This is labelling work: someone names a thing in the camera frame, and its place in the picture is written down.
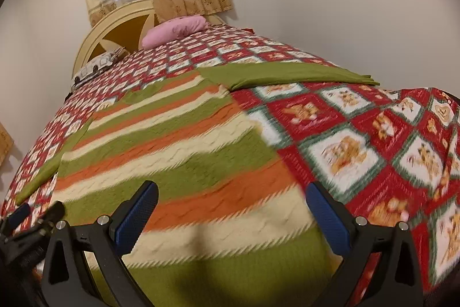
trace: cream stripe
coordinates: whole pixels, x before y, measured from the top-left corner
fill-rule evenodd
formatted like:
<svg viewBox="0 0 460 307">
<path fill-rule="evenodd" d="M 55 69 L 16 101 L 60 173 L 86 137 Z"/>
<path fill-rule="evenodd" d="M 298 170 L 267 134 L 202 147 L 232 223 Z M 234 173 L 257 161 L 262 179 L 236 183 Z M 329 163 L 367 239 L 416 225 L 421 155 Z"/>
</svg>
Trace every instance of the cream stripe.
<svg viewBox="0 0 460 307">
<path fill-rule="evenodd" d="M 67 189 L 55 191 L 53 201 L 74 201 L 96 191 L 107 189 L 122 181 L 148 176 L 168 168 L 176 168 L 198 153 L 211 153 L 238 141 L 254 122 L 242 112 L 224 124 L 217 125 L 199 136 L 181 140 L 151 154 L 131 160 L 117 168 L 76 182 Z"/>
<path fill-rule="evenodd" d="M 229 218 L 144 232 L 123 261 L 128 267 L 159 266 L 246 253 L 280 244 L 313 222 L 302 190 L 295 184 Z M 94 255 L 89 263 L 91 268 L 97 268 Z"/>
<path fill-rule="evenodd" d="M 101 126 L 102 124 L 105 124 L 106 122 L 114 119 L 117 116 L 127 114 L 128 112 L 131 112 L 131 111 L 133 111 L 135 109 L 141 108 L 141 107 L 143 107 L 143 106 L 145 106 L 145 105 L 147 105 L 149 103 L 159 101 L 160 99 L 166 98 L 167 96 L 170 96 L 172 94 L 176 94 L 176 93 L 179 93 L 181 91 L 184 91 L 184 90 L 190 89 L 192 87 L 195 87 L 202 81 L 203 81 L 203 77 L 196 76 L 193 80 L 190 80 L 189 82 L 186 82 L 185 84 L 176 86 L 176 87 L 174 87 L 172 89 L 169 89 L 169 90 L 166 90 L 166 91 L 162 91 L 161 93 L 152 95 L 152 96 L 144 99 L 143 101 L 140 101 L 139 103 L 130 105 L 129 107 L 122 108 L 120 111 L 117 111 L 117 112 L 114 112 L 113 114 L 107 115 L 107 116 L 103 117 L 102 119 L 95 120 L 90 124 L 88 130 L 97 128 L 98 126 Z"/>
<path fill-rule="evenodd" d="M 113 133 L 107 134 L 103 137 L 95 139 L 92 142 L 89 142 L 88 144 L 76 150 L 69 151 L 63 155 L 62 160 L 63 161 L 75 160 L 77 158 L 80 158 L 84 154 L 90 151 L 93 151 L 96 148 L 101 147 L 110 141 L 113 141 L 114 139 L 118 137 L 125 136 L 135 131 L 145 130 L 154 125 L 163 123 L 164 121 L 171 120 L 174 117 L 181 116 L 183 114 L 186 114 L 187 112 L 193 111 L 194 109 L 200 107 L 201 105 L 203 105 L 204 103 L 206 103 L 208 100 L 212 98 L 224 98 L 227 94 L 228 94 L 228 91 L 223 86 L 220 86 L 219 91 L 217 93 L 205 92 L 201 96 L 199 96 L 197 99 L 195 99 L 194 101 L 188 102 L 170 111 L 163 112 L 162 114 L 159 114 L 157 116 L 153 116 L 146 120 L 140 121 L 139 123 L 133 124 L 131 126 L 127 126 L 126 128 L 120 129 L 119 131 L 115 131 Z"/>
</svg>

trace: white wall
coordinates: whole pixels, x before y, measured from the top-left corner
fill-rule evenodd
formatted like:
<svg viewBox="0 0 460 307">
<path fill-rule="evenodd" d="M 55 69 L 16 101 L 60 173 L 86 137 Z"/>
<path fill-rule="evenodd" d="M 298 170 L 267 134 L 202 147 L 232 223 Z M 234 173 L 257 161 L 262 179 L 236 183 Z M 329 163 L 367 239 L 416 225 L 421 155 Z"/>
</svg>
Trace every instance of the white wall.
<svg viewBox="0 0 460 307">
<path fill-rule="evenodd" d="M 6 0 L 0 8 L 0 121 L 15 141 L 0 169 L 0 202 L 20 161 L 64 102 L 90 28 L 85 0 Z"/>
<path fill-rule="evenodd" d="M 372 74 L 388 88 L 437 86 L 460 97 L 460 0 L 234 3 L 230 23 Z"/>
<path fill-rule="evenodd" d="M 460 0 L 234 0 L 234 5 L 224 16 L 230 24 L 372 74 L 385 87 L 437 86 L 460 96 Z M 0 121 L 17 148 L 0 171 L 0 199 L 18 160 L 63 102 L 89 30 L 84 0 L 6 0 L 1 7 Z"/>
</svg>

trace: screw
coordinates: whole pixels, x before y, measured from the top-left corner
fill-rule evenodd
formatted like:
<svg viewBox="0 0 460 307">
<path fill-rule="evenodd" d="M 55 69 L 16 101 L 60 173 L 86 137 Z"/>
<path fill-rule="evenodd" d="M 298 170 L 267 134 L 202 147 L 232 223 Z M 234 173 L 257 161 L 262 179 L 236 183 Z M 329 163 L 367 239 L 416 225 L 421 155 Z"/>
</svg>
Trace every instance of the screw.
<svg viewBox="0 0 460 307">
<path fill-rule="evenodd" d="M 409 226 L 408 226 L 407 223 L 405 223 L 404 221 L 400 221 L 399 224 L 398 224 L 398 227 L 399 227 L 399 229 L 401 229 L 401 230 L 407 230 L 407 229 L 409 229 Z"/>
<path fill-rule="evenodd" d="M 109 220 L 110 220 L 110 217 L 108 217 L 107 215 L 102 215 L 97 218 L 97 223 L 99 225 L 105 225 L 109 222 Z"/>
<path fill-rule="evenodd" d="M 66 223 L 64 220 L 58 221 L 56 223 L 56 228 L 58 228 L 59 230 L 63 229 L 65 226 L 66 226 Z"/>
<path fill-rule="evenodd" d="M 362 217 L 362 216 L 358 216 L 356 219 L 355 219 L 356 223 L 359 225 L 359 226 L 365 226 L 367 225 L 367 220 L 365 217 Z"/>
</svg>

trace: patterned pillowcase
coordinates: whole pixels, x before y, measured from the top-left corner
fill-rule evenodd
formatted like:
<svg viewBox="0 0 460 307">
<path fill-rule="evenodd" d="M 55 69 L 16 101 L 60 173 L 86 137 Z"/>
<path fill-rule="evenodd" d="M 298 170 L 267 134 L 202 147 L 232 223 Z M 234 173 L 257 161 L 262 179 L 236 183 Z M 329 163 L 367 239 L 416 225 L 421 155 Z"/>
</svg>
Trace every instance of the patterned pillowcase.
<svg viewBox="0 0 460 307">
<path fill-rule="evenodd" d="M 107 71 L 113 64 L 118 62 L 119 58 L 126 50 L 120 47 L 114 51 L 104 52 L 101 55 L 91 59 L 75 74 L 72 79 L 71 92 L 75 92 L 78 88 L 82 87 L 93 78 L 98 77 L 103 72 Z"/>
</svg>

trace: headboard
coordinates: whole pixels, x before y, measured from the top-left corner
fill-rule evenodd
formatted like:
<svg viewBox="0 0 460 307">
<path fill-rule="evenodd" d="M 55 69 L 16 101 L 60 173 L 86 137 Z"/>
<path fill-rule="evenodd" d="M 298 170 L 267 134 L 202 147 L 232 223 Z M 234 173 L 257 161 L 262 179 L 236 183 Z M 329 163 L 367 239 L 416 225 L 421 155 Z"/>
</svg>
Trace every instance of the headboard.
<svg viewBox="0 0 460 307">
<path fill-rule="evenodd" d="M 213 25 L 225 22 L 217 15 L 205 18 Z M 92 58 L 105 51 L 124 47 L 129 53 L 142 48 L 142 39 L 149 29 L 158 25 L 152 0 L 124 4 L 105 15 L 84 39 L 75 59 L 72 77 Z"/>
</svg>

